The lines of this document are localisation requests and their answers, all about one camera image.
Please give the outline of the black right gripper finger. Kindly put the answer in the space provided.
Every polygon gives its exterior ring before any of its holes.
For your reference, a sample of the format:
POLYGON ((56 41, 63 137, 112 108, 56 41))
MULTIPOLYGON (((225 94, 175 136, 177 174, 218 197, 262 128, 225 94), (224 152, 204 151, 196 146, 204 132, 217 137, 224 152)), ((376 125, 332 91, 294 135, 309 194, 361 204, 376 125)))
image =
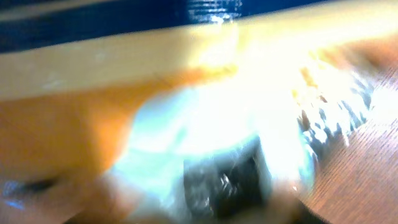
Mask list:
POLYGON ((296 202, 292 224, 330 224, 330 222, 310 210, 300 200, 296 202))

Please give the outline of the yellow snack bag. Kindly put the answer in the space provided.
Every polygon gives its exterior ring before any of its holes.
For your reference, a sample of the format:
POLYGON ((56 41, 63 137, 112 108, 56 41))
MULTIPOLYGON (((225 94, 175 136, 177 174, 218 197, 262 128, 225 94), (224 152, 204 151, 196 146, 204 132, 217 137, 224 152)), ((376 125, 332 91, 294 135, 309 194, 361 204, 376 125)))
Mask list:
POLYGON ((3 1, 1 222, 292 223, 396 58, 396 1, 3 1))

